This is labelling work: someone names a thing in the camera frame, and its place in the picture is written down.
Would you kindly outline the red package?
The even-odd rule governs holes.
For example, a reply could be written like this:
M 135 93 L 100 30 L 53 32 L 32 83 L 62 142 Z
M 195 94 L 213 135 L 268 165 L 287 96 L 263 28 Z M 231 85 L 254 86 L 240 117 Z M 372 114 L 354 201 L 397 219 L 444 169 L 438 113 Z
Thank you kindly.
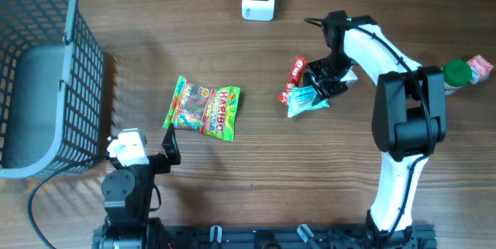
M 306 59 L 303 57 L 296 57 L 291 71 L 288 77 L 288 81 L 285 84 L 284 91 L 278 96 L 278 100 L 283 104 L 287 105 L 291 91 L 298 86 L 301 80 L 301 75 L 307 64 Z

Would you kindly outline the light blue tissue packet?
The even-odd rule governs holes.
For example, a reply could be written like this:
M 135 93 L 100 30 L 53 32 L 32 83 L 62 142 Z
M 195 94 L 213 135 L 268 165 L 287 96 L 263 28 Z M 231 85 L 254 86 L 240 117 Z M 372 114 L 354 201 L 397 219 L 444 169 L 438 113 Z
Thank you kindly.
M 313 104 L 316 98 L 317 91 L 311 85 L 292 89 L 288 99 L 287 117 L 292 118 L 304 111 L 329 108 L 327 99 Z

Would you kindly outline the green Haribo candy bag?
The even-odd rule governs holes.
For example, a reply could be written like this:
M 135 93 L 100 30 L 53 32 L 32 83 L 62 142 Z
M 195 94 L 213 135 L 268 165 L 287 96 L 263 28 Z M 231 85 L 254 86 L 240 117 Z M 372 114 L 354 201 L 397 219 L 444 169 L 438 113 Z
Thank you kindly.
M 223 141 L 233 141 L 240 88 L 208 88 L 180 76 L 163 128 L 192 130 Z

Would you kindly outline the green lid plastic jar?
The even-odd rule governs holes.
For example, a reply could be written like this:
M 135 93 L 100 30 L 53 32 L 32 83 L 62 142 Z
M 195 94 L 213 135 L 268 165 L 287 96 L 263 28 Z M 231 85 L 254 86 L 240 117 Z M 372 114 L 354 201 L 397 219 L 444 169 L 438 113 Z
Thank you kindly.
M 472 79 L 472 70 L 466 61 L 456 59 L 442 68 L 445 95 L 451 95 Z

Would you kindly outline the small red snack packet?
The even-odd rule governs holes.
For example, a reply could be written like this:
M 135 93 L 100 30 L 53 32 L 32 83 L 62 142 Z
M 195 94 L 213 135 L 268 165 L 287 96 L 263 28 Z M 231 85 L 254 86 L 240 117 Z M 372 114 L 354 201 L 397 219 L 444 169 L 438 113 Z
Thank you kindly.
M 467 64 L 472 71 L 472 76 L 470 79 L 470 83 L 472 85 L 487 80 L 490 76 L 490 73 L 494 69 L 494 66 L 486 59 L 484 59 L 480 54 L 469 59 L 467 61 Z

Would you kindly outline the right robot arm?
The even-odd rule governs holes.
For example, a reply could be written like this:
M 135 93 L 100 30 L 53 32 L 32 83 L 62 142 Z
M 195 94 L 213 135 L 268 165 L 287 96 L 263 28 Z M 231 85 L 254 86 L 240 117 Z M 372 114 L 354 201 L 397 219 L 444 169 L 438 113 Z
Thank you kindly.
M 405 56 L 370 16 L 335 11 L 305 22 L 322 30 L 331 50 L 306 67 L 304 84 L 315 89 L 315 103 L 346 92 L 344 78 L 354 65 L 376 87 L 371 131 L 382 160 L 369 227 L 376 242 L 407 236 L 420 174 L 446 136 L 443 73 Z

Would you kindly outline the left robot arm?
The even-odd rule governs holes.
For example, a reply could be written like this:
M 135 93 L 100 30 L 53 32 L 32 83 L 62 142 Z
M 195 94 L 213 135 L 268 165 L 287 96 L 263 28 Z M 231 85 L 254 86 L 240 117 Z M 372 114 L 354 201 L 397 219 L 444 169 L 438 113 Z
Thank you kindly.
M 159 218 L 150 213 L 153 193 L 162 203 L 160 191 L 154 182 L 159 174 L 169 173 L 181 163 L 174 128 L 169 126 L 162 141 L 163 153 L 147 155 L 144 132 L 139 128 L 122 130 L 109 137 L 107 159 L 115 168 L 102 183 L 107 213 L 104 224 L 94 231 L 95 249 L 157 249 L 173 248 L 174 241 Z

